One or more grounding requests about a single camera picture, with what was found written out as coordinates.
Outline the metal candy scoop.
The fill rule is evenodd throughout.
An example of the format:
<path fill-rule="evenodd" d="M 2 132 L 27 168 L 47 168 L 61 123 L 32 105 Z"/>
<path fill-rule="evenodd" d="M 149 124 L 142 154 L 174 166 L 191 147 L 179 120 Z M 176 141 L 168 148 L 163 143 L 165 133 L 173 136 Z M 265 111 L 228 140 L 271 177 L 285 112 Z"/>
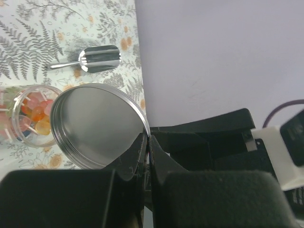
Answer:
<path fill-rule="evenodd" d="M 83 49 L 77 61 L 49 64 L 48 70 L 65 67 L 80 67 L 84 72 L 93 74 L 117 68 L 122 60 L 122 55 L 117 46 L 95 46 Z"/>

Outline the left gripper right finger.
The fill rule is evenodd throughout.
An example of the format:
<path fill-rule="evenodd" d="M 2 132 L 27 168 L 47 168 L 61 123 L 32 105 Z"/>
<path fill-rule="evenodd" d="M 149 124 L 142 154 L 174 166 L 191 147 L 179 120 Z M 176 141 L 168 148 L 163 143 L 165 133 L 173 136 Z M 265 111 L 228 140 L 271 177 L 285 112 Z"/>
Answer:
<path fill-rule="evenodd" d="M 156 228 L 295 228 L 274 177 L 263 171 L 188 171 L 149 139 Z"/>

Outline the round metal jar lid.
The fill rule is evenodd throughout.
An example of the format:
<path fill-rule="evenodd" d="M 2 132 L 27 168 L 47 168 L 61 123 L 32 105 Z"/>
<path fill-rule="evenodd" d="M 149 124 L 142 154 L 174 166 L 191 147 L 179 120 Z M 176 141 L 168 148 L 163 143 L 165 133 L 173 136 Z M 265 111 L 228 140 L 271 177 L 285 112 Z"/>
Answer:
<path fill-rule="evenodd" d="M 64 155 L 83 169 L 102 169 L 134 143 L 149 136 L 140 106 L 107 84 L 90 83 L 62 92 L 53 102 L 50 124 Z"/>

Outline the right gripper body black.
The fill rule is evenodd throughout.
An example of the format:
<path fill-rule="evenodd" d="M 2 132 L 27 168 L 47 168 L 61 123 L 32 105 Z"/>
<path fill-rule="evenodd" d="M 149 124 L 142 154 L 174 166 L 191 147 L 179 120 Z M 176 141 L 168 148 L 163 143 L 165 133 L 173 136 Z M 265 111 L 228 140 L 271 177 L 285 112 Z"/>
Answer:
<path fill-rule="evenodd" d="M 254 139 L 250 111 L 242 108 L 175 126 L 152 127 L 170 159 L 188 171 L 264 171 L 276 177 L 262 139 Z"/>

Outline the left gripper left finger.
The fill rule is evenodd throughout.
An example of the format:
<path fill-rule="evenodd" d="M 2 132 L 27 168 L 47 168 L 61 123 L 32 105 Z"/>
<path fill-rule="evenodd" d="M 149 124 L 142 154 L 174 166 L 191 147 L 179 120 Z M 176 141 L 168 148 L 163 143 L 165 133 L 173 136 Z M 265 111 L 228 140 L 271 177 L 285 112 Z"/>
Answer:
<path fill-rule="evenodd" d="M 147 136 L 101 170 L 12 171 L 0 183 L 3 228 L 141 228 Z"/>

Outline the clear glass jar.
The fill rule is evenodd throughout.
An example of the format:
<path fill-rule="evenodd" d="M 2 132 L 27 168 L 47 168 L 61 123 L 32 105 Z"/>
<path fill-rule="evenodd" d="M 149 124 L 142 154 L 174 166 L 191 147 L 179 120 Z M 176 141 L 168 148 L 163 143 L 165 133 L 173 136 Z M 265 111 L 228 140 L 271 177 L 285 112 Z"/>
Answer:
<path fill-rule="evenodd" d="M 55 144 L 50 111 L 61 90 L 48 85 L 0 87 L 0 141 L 41 148 Z"/>

